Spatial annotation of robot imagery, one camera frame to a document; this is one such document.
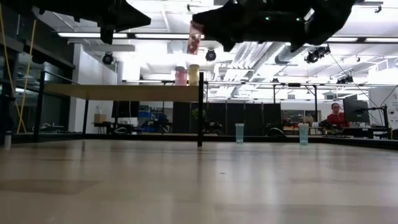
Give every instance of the person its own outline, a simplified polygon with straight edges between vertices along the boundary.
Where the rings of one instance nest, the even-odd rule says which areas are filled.
[[[344,113],[340,112],[340,105],[338,103],[333,103],[331,105],[332,113],[328,116],[328,122],[331,125],[337,125],[341,128],[349,127],[349,124],[346,122],[346,118]]]

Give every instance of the yellow rope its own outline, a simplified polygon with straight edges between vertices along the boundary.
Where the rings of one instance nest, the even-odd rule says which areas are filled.
[[[32,40],[30,41],[29,56],[32,56],[33,43],[34,43],[34,40],[35,40],[35,30],[36,30],[36,20],[33,22]],[[31,60],[28,61],[28,63],[27,63],[27,69],[26,69],[24,96],[22,97],[22,105],[21,105],[21,117],[22,117],[22,115],[24,114],[24,105],[25,105],[25,98],[26,98],[26,88],[27,88],[27,82],[28,82],[27,77],[29,76],[30,61],[31,61]],[[21,124],[22,124],[22,119],[19,120],[18,129],[17,129],[17,134],[19,133],[19,129],[21,128]]]
[[[12,97],[15,98],[15,89],[14,89],[14,85],[13,85],[13,82],[12,82],[10,64],[9,64],[9,62],[8,62],[7,45],[6,45],[6,35],[4,34],[4,23],[3,23],[3,20],[2,20],[2,7],[1,7],[1,3],[0,3],[0,23],[1,23],[1,34],[2,34],[3,46],[4,46],[4,54],[5,54],[5,56],[6,56],[6,65],[7,65],[8,77],[9,77],[9,81],[10,81],[10,86],[11,86],[11,91],[12,91]],[[17,113],[18,113],[19,121],[22,121],[22,127],[24,128],[24,131],[25,131],[25,133],[26,133],[25,123],[24,123],[24,121],[22,120],[22,116],[21,116],[21,113],[19,112],[19,108],[18,108],[18,106],[17,106],[17,103],[16,103],[16,108],[17,108]]]

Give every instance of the shelf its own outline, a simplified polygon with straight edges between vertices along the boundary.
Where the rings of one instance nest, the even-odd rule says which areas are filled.
[[[46,84],[44,90],[84,100],[198,101],[197,86],[133,86]]]

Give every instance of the plastic container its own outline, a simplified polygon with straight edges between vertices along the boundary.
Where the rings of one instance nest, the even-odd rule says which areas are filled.
[[[236,128],[236,143],[243,143],[244,124],[235,124]]]
[[[6,131],[6,136],[4,138],[4,150],[6,151],[11,150],[11,138],[12,138],[12,132]]]
[[[175,67],[175,85],[187,85],[187,71],[182,66]]]
[[[199,85],[199,65],[190,65],[188,71],[188,84],[190,86]]]
[[[308,144],[308,124],[298,124],[298,133],[300,135],[300,144],[306,146]]]

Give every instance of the clear plastic cup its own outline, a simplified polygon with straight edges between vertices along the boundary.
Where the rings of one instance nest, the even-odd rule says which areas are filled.
[[[244,124],[235,124],[236,128],[236,143],[243,143]]]
[[[306,146],[308,144],[308,124],[298,124],[298,134],[300,135],[300,144]]]

